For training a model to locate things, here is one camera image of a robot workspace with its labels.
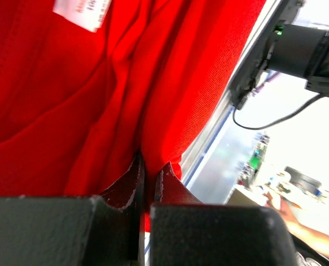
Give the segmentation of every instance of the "human arm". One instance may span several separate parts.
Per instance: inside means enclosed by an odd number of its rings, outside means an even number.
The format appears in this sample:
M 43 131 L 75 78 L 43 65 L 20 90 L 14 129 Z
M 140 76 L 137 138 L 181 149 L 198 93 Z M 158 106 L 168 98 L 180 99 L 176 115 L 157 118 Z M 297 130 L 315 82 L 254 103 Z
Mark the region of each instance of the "human arm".
M 289 205 L 283 199 L 281 200 L 280 210 L 277 211 L 281 215 L 291 234 L 304 241 L 315 251 L 329 258 L 328 235 L 301 224 L 292 213 Z

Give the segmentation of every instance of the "clothing tag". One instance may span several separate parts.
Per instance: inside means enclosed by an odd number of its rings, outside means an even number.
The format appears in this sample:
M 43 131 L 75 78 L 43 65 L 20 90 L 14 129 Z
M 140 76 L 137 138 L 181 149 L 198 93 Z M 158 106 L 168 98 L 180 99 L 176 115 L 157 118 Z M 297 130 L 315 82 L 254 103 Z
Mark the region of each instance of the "clothing tag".
M 53 12 L 74 24 L 96 32 L 101 28 L 111 0 L 55 0 Z

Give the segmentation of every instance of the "red shirt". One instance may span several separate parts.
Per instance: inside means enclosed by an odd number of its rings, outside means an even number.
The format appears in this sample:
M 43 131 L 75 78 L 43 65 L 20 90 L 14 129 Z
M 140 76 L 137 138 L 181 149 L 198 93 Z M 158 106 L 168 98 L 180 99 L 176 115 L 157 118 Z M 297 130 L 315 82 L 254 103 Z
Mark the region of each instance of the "red shirt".
M 0 1 L 0 196 L 100 193 L 139 149 L 180 178 L 264 3 L 113 0 L 92 33 Z

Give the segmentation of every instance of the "green object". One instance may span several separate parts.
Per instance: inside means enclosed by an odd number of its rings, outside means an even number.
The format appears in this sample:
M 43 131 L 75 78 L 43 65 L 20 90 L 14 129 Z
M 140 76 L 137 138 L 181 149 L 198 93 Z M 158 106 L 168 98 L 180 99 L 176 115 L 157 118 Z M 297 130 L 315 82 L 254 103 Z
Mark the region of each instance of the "green object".
M 251 167 L 254 169 L 254 170 L 257 170 L 258 167 L 259 167 L 259 164 L 260 164 L 260 161 L 261 159 L 258 158 L 258 157 L 252 157 L 249 164 L 251 165 Z

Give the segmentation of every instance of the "black cable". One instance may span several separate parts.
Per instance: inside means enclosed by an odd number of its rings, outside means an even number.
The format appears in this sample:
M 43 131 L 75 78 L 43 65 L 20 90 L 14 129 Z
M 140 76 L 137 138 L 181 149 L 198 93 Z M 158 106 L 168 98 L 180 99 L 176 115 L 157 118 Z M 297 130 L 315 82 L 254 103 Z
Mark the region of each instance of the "black cable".
M 325 97 L 324 94 L 320 93 L 320 94 L 317 94 L 316 96 L 312 97 L 310 100 L 308 100 L 307 102 L 305 102 L 300 108 L 298 108 L 296 111 L 292 112 L 291 114 L 287 115 L 287 116 L 284 116 L 280 119 L 277 119 L 275 120 L 274 122 L 270 123 L 270 124 L 267 124 L 265 126 L 260 126 L 260 127 L 247 127 L 247 126 L 242 126 L 241 124 L 239 124 L 237 121 L 236 121 L 236 111 L 237 109 L 235 108 L 235 110 L 233 111 L 233 122 L 239 126 L 239 127 L 242 127 L 244 129 L 249 129 L 249 130 L 263 130 L 263 129 L 266 129 L 268 127 L 271 127 L 271 126 L 275 126 L 281 122 L 284 122 L 290 118 L 293 118 L 295 115 L 298 115 L 299 113 L 301 113 L 302 111 L 304 111 L 307 107 L 309 107 L 311 104 L 313 104 L 314 102 L 316 102 L 317 100 L 320 100 L 322 99 L 323 97 Z

